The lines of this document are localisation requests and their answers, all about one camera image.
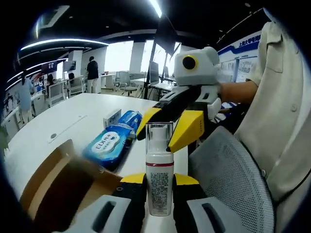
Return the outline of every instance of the yellow circle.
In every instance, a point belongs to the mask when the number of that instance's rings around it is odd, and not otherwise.
[[[187,68],[187,67],[186,67],[186,64],[185,64],[184,62],[185,62],[185,58],[187,58],[187,57],[193,59],[193,61],[194,61],[194,67],[192,67],[192,68]],[[187,70],[194,70],[194,69],[196,69],[196,67],[198,66],[198,64],[199,64],[198,60],[197,60],[194,56],[192,56],[192,55],[186,55],[186,56],[184,56],[184,58],[183,58],[183,65],[184,65],[184,67],[185,67]]]

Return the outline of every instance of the shirt button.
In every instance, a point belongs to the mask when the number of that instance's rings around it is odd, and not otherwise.
[[[267,175],[266,171],[262,169],[262,170],[261,170],[261,175],[262,175],[264,178],[266,178],[266,175]]]
[[[297,111],[297,105],[296,105],[296,104],[293,104],[293,105],[291,106],[291,111],[292,111],[292,112],[296,112],[296,111]]]

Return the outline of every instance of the light blue shirt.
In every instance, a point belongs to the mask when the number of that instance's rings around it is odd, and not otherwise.
[[[28,111],[31,107],[31,94],[32,84],[29,79],[25,78],[24,85],[20,82],[20,88],[17,91],[19,106],[22,111]]]

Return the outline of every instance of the ceiling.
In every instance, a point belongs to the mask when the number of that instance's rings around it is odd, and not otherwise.
[[[259,31],[267,22],[263,10],[253,14],[262,6],[252,1],[247,1],[248,4],[214,0],[186,0],[182,1],[182,4],[178,0],[157,0],[157,2],[162,14],[168,17],[177,31],[177,41],[195,48],[210,45],[220,50],[244,36]],[[52,12],[52,9],[45,12],[40,22],[49,21]],[[247,20],[226,34],[249,15],[251,16]],[[38,27],[36,34],[34,26],[25,37],[25,45],[53,38],[82,38],[106,43],[124,40],[145,41],[154,38],[158,22],[159,17],[149,0],[103,0],[89,5],[85,1],[84,4],[70,5],[52,27]],[[59,43],[21,51],[18,57],[23,59],[19,61],[20,67],[17,70],[57,59],[60,55],[73,50],[70,48],[50,50],[52,47],[60,47]],[[88,43],[65,46],[82,47],[83,50],[99,48],[98,45]]]

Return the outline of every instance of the blue package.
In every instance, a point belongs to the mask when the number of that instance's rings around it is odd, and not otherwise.
[[[127,111],[117,125],[110,125],[102,131],[83,150],[82,156],[92,160],[108,170],[115,170],[122,157],[131,147],[133,138],[141,122],[139,112]]]

